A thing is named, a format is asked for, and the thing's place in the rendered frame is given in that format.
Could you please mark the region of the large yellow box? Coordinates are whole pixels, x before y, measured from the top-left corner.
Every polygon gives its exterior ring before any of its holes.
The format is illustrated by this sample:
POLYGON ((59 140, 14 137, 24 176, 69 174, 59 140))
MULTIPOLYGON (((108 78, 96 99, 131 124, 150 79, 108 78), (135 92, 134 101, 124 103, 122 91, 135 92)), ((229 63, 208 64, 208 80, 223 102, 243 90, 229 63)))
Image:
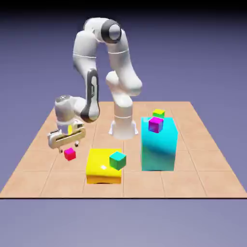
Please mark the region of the large yellow box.
POLYGON ((121 149, 90 149, 86 164, 87 184, 120 184, 121 170, 110 166, 110 155, 121 149))

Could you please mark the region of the small red cube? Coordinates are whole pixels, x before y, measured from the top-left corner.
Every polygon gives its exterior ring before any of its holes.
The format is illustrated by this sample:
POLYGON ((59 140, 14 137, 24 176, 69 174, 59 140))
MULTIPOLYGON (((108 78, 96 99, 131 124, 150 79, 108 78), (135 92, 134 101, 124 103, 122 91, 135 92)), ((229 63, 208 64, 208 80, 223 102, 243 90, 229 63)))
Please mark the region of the small red cube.
POLYGON ((76 158, 76 151, 73 148, 64 150, 64 156, 68 161, 76 158))

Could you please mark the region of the small magenta cube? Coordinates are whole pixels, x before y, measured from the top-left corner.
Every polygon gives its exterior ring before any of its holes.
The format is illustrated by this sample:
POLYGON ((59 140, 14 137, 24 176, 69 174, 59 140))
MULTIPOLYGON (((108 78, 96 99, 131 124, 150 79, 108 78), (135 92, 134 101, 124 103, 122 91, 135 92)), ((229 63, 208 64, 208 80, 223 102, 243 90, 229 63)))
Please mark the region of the small magenta cube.
POLYGON ((163 124, 163 118, 152 117, 149 119, 149 131, 154 133, 160 133, 163 129, 163 124))

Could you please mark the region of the small green cube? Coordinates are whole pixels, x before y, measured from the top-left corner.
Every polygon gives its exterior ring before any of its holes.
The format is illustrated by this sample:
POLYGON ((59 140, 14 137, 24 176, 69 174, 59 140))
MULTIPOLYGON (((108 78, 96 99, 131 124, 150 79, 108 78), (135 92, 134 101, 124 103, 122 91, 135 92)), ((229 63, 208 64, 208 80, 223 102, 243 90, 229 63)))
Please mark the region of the small green cube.
POLYGON ((115 168, 116 170, 121 170, 124 166, 126 166, 126 155, 119 151, 111 154, 110 166, 115 168))

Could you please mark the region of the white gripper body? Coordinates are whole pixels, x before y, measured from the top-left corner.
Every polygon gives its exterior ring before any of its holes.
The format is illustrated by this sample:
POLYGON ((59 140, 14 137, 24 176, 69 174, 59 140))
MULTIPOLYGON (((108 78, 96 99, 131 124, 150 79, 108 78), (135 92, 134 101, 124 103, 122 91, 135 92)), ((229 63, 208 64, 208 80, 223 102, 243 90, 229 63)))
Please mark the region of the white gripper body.
POLYGON ((75 130, 70 135, 62 133, 62 130, 50 132, 47 135, 48 145, 52 149, 59 149, 61 146, 70 144, 72 142, 79 143, 85 137, 85 128, 81 127, 75 130))

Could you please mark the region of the small yellow-green cube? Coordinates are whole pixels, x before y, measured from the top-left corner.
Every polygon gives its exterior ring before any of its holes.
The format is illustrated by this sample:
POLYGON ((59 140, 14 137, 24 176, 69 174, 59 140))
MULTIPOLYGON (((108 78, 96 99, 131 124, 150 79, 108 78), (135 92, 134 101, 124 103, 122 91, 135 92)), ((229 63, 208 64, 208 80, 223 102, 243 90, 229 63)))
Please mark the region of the small yellow-green cube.
POLYGON ((152 112, 152 116, 153 117, 157 117, 157 118, 164 118, 165 117, 165 110, 161 110, 161 109, 155 109, 152 112))

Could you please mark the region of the large cyan box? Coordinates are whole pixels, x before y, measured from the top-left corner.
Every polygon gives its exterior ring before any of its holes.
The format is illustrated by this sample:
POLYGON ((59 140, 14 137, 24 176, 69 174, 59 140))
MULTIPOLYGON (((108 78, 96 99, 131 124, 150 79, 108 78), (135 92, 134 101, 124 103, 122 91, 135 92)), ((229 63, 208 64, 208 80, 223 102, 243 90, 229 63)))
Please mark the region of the large cyan box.
POLYGON ((171 117, 159 133, 149 131, 150 117, 141 118, 141 167, 143 171, 173 171, 178 131, 171 117))

